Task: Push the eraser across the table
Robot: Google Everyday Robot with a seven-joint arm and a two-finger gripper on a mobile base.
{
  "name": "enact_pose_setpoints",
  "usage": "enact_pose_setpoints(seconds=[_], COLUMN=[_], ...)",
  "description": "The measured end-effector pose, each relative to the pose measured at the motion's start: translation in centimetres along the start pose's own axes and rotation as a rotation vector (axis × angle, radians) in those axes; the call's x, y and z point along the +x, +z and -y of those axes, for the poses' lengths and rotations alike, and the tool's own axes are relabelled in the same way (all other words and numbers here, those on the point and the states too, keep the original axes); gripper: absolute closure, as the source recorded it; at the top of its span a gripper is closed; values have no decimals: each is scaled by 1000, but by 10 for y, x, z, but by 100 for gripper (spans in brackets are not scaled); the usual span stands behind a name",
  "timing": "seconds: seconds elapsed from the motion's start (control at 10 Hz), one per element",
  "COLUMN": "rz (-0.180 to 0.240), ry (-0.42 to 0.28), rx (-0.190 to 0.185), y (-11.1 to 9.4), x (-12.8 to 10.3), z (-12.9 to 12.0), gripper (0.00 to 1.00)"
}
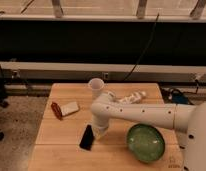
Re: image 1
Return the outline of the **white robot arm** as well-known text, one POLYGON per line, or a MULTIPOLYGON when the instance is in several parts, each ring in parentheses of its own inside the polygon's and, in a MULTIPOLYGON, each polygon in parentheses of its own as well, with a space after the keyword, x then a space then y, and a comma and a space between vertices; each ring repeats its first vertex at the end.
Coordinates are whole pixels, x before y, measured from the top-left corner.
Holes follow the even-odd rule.
POLYGON ((165 128, 185 134, 182 171, 206 171, 206 102, 189 104, 138 104, 136 99, 117 101, 112 92, 103 92, 90 106, 92 119, 79 146, 92 148, 103 137, 111 119, 135 122, 126 136, 129 150, 144 163, 157 161, 165 152, 165 141, 157 130, 165 128))

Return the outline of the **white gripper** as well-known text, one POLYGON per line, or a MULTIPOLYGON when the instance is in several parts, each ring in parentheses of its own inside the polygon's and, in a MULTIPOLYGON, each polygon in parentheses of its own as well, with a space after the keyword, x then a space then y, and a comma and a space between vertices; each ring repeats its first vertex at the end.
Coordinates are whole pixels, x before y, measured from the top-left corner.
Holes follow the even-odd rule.
POLYGON ((94 140, 101 139, 109 127, 109 120, 100 116, 92 116, 92 126, 88 125, 83 133, 79 147, 90 150, 94 140))

